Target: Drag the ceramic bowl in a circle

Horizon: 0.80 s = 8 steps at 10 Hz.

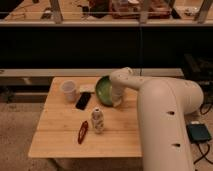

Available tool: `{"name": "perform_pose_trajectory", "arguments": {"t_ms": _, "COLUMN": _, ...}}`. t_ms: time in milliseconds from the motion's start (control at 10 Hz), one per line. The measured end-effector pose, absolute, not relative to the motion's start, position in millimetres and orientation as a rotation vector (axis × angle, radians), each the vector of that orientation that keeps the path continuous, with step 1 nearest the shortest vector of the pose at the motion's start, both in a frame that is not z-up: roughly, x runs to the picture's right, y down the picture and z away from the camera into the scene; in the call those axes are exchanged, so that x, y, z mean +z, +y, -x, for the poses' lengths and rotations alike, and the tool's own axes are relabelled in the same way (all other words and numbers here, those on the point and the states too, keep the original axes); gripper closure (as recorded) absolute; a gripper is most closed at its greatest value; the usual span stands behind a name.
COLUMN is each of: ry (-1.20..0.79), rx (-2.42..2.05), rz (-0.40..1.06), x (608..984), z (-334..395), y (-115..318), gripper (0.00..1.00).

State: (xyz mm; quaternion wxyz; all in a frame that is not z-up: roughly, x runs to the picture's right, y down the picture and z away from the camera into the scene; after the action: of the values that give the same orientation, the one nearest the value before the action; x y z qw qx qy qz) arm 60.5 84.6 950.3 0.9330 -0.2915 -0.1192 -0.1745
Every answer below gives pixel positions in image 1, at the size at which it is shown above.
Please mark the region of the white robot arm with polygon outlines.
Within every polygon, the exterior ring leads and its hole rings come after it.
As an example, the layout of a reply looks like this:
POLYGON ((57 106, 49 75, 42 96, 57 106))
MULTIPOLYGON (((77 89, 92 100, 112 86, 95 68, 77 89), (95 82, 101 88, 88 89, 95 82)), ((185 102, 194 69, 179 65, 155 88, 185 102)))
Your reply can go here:
POLYGON ((126 88, 137 94, 137 119, 143 171, 195 171, 184 116, 199 109, 198 83, 171 77, 136 76, 126 67, 110 74, 112 101, 126 88))

